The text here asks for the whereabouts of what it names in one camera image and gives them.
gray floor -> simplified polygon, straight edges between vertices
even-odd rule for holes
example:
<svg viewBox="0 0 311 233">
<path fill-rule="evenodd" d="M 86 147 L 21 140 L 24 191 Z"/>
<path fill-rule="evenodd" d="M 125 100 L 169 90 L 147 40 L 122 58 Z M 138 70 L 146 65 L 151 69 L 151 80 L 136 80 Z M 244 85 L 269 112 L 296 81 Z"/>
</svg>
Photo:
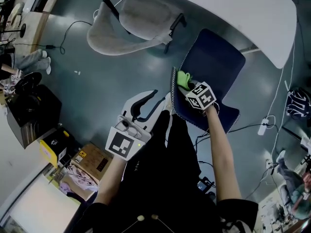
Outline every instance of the gray floor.
<svg viewBox="0 0 311 233">
<path fill-rule="evenodd" d="M 49 17 L 41 44 L 59 46 L 64 32 L 72 22 L 93 21 L 93 12 L 98 9 L 101 1 L 58 0 L 53 15 Z M 216 32 L 237 49 L 251 45 L 238 31 L 204 9 L 185 0 L 172 1 L 184 8 L 188 26 L 185 29 L 181 26 L 177 28 L 167 55 L 163 54 L 163 46 L 124 56 L 101 55 L 88 46 L 86 33 L 89 25 L 84 23 L 75 24 L 68 33 L 64 44 L 65 55 L 61 55 L 58 50 L 49 51 L 52 58 L 52 74 L 44 77 L 43 82 L 62 101 L 61 122 L 81 143 L 91 140 L 104 148 L 109 129 L 115 124 L 116 116 L 120 113 L 124 102 L 133 95 L 141 91 L 157 89 L 158 94 L 153 102 L 165 96 L 170 90 L 171 68 L 180 66 L 202 28 Z M 311 25 L 306 17 L 310 15 L 310 1 L 299 0 L 297 5 L 303 29 Z M 117 21 L 115 27 L 124 37 L 137 40 L 135 36 L 127 35 Z M 311 49 L 311 38 L 310 32 L 305 33 L 306 31 L 304 30 L 304 40 L 307 56 Z M 281 70 L 275 68 L 261 52 L 251 53 L 245 57 L 246 64 L 224 100 L 226 105 L 241 111 L 241 117 L 234 129 L 261 123 L 269 110 L 281 74 Z M 291 55 L 284 69 L 287 83 L 290 82 L 292 61 Z M 75 70 L 80 71 L 81 75 L 77 75 Z M 309 72 L 304 62 L 300 29 L 297 27 L 292 85 L 304 86 L 305 78 L 310 75 Z M 272 114 L 276 116 L 278 125 L 281 123 L 285 99 L 286 89 L 282 82 L 272 108 Z M 150 106 L 152 103 L 146 106 L 145 112 L 148 112 Z M 292 121 L 286 116 L 284 122 L 297 133 L 305 128 L 305 122 Z M 252 127 L 228 134 L 243 197 L 257 187 L 265 171 L 265 160 L 270 157 L 276 136 L 275 128 L 267 130 L 264 136 L 258 136 L 257 131 L 258 127 Z M 201 130 L 191 125 L 189 125 L 189 133 L 193 141 L 202 134 Z M 285 132 L 280 133 L 277 143 L 277 150 L 281 148 L 288 149 L 289 167 L 298 165 L 305 155 L 298 142 Z M 211 162 L 209 140 L 199 145 L 198 158 Z M 214 180 L 209 165 L 202 164 L 201 168 L 202 176 Z M 277 183 L 282 181 L 278 174 L 274 177 Z M 267 183 L 273 183 L 270 177 L 267 178 Z M 250 199 L 260 201 L 273 189 L 275 189 L 274 185 L 262 183 Z"/>
</svg>

sleeve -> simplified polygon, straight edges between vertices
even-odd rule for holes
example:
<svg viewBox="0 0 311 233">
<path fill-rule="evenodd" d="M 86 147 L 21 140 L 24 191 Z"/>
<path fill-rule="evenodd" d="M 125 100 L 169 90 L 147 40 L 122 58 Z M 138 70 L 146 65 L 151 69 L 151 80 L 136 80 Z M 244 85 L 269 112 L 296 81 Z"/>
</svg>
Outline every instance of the sleeve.
<svg viewBox="0 0 311 233">
<path fill-rule="evenodd" d="M 239 222 L 238 228 L 246 224 L 251 231 L 254 230 L 258 213 L 257 203 L 248 200 L 222 200 L 217 203 L 217 210 L 226 228 Z"/>
<path fill-rule="evenodd" d="M 71 233 L 101 233 L 103 231 L 103 218 L 109 221 L 108 217 L 108 206 L 102 203 L 94 203 L 85 210 Z"/>
</svg>

person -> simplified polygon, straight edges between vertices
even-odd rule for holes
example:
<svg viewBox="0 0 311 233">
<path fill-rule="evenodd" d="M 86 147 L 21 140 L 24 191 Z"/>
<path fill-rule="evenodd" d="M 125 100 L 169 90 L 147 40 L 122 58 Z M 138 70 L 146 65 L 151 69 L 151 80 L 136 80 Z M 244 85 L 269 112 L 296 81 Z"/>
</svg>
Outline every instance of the person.
<svg viewBox="0 0 311 233">
<path fill-rule="evenodd" d="M 276 159 L 278 164 L 277 172 L 283 176 L 287 190 L 293 204 L 292 214 L 295 218 L 304 220 L 311 216 L 311 198 L 308 198 L 311 191 L 311 174 L 306 172 L 300 177 L 294 171 L 288 169 L 285 164 L 283 150 Z"/>
<path fill-rule="evenodd" d="M 12 74 L 20 78 L 29 73 L 44 70 L 49 75 L 51 73 L 51 58 L 44 50 L 38 49 L 26 56 L 20 56 L 14 53 L 5 53 L 0 55 L 0 81 L 9 79 Z M 3 82 L 0 83 L 0 89 L 4 89 Z"/>
<path fill-rule="evenodd" d="M 178 115 L 172 115 L 165 146 L 170 94 L 166 102 L 144 148 L 128 163 L 114 156 L 94 203 L 72 233 L 252 232 L 258 204 L 242 200 L 232 150 L 216 109 L 208 107 L 206 115 L 217 205 L 197 187 L 201 172 L 197 155 L 187 124 Z"/>
</svg>

shoe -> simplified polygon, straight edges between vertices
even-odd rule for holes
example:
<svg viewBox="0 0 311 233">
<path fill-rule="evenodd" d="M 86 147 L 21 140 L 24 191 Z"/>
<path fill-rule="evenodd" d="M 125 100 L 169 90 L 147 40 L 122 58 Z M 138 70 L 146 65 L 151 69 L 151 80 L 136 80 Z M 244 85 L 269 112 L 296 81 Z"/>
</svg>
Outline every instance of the shoe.
<svg viewBox="0 0 311 233">
<path fill-rule="evenodd" d="M 42 51 L 42 58 L 47 58 L 48 57 L 48 52 Z"/>
<path fill-rule="evenodd" d="M 172 98 L 171 98 L 171 93 L 169 92 L 166 96 L 165 96 L 165 102 L 164 102 L 164 111 L 169 111 L 170 115 L 173 114 L 173 105 L 172 105 Z"/>
<path fill-rule="evenodd" d="M 50 75 L 50 74 L 51 74 L 51 71 L 52 71 L 52 68 L 51 68 L 51 58 L 48 57 L 48 59 L 49 59 L 49 67 L 48 67 L 48 69 L 46 70 L 46 72 L 47 72 L 48 75 Z"/>
<path fill-rule="evenodd" d="M 284 159 L 284 155 L 285 155 L 286 151 L 285 150 L 282 150 L 281 153 L 278 155 L 277 159 L 276 159 L 276 162 L 278 163 L 278 161 L 280 159 Z"/>
</svg>

